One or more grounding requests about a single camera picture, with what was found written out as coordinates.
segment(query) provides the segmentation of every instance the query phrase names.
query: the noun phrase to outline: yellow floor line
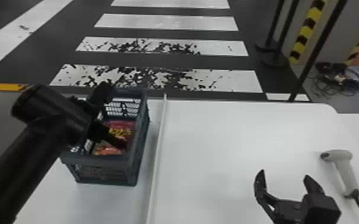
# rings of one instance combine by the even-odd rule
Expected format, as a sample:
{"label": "yellow floor line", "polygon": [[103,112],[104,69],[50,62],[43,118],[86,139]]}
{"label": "yellow floor line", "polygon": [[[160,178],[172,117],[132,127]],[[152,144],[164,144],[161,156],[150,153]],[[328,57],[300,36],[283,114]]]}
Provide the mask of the yellow floor line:
{"label": "yellow floor line", "polygon": [[27,89],[28,84],[0,83],[0,91],[21,92]]}

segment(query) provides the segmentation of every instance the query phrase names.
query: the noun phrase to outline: plastic basket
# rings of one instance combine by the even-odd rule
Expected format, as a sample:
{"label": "plastic basket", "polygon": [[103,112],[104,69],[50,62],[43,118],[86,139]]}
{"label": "plastic basket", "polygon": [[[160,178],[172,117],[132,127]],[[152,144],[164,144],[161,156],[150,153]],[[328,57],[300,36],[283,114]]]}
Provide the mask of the plastic basket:
{"label": "plastic basket", "polygon": [[146,93],[142,90],[117,89],[113,101],[104,105],[100,120],[132,120],[135,128],[123,155],[92,155],[94,142],[61,154],[61,161],[79,183],[135,186],[149,127]]}

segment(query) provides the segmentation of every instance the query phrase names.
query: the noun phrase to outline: snack package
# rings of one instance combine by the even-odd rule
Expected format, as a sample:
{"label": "snack package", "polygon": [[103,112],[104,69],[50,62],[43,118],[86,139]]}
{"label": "snack package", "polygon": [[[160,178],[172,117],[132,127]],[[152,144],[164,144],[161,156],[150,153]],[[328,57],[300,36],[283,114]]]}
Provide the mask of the snack package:
{"label": "snack package", "polygon": [[[108,120],[103,122],[104,125],[110,127],[110,133],[117,138],[123,138],[128,141],[131,138],[131,135],[135,129],[134,121],[127,120]],[[126,149],[121,150],[106,141],[101,141],[100,143],[95,144],[93,149],[93,155],[122,155]]]}

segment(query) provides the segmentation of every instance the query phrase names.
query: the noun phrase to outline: metal rod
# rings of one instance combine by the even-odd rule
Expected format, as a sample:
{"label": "metal rod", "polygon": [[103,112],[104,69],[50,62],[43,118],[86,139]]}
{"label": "metal rod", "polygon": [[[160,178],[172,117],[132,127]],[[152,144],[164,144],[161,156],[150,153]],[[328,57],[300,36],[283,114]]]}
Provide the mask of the metal rod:
{"label": "metal rod", "polygon": [[281,54],[281,50],[283,49],[285,38],[287,37],[289,27],[291,26],[291,23],[292,23],[294,15],[295,15],[296,8],[298,7],[298,4],[299,4],[299,0],[292,1],[292,5],[291,5],[291,8],[289,9],[287,19],[285,20],[285,25],[284,25],[283,31],[281,32],[280,39],[278,41],[276,52],[274,53],[274,59],[278,59],[278,57]]}
{"label": "metal rod", "polygon": [[339,16],[342,13],[343,8],[345,7],[348,0],[339,0],[337,3],[337,6],[335,6],[335,9],[333,10],[333,13],[331,14],[329,21],[327,22],[323,32],[321,33],[321,36],[319,40],[317,41],[316,46],[313,49],[312,54],[310,55],[308,62],[305,65],[305,68],[303,69],[301,76],[298,79],[298,82],[296,84],[295,90],[291,93],[291,96],[288,99],[288,102],[294,102],[296,95],[298,94],[299,90],[301,90],[302,85],[304,84],[306,77],[308,76],[310,70],[312,69],[321,49],[323,48],[324,44],[327,41],[327,38],[330,36],[330,33],[332,29],[334,28],[335,23],[337,22]]}
{"label": "metal rod", "polygon": [[268,36],[266,39],[266,43],[265,43],[266,46],[271,45],[271,41],[273,40],[274,32],[276,31],[276,28],[277,28],[278,18],[280,18],[281,10],[283,9],[284,1],[285,0],[278,1],[276,13],[274,14],[273,22],[271,23],[271,28],[270,28],[270,31],[268,32]]}

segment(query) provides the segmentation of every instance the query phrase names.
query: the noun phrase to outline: white painted stripe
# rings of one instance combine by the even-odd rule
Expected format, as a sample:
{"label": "white painted stripe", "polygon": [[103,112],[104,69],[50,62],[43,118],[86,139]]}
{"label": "white painted stripe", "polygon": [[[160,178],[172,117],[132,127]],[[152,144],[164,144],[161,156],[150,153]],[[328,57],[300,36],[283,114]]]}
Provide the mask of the white painted stripe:
{"label": "white painted stripe", "polygon": [[0,29],[0,61],[72,0],[44,0]]}
{"label": "white painted stripe", "polygon": [[190,91],[262,92],[255,71],[208,69],[128,70],[108,66],[64,65],[50,85],[94,86],[110,80],[117,86],[141,86],[149,89],[175,88]]}
{"label": "white painted stripe", "polygon": [[[269,94],[266,93],[267,99],[269,100],[287,100],[291,94]],[[297,94],[295,101],[309,101],[306,94]]]}
{"label": "white painted stripe", "polygon": [[95,27],[165,30],[238,30],[233,17],[104,14]]}
{"label": "white painted stripe", "polygon": [[85,37],[76,50],[247,56],[242,41]]}
{"label": "white painted stripe", "polygon": [[112,6],[124,7],[178,7],[230,8],[227,0],[115,0]]}

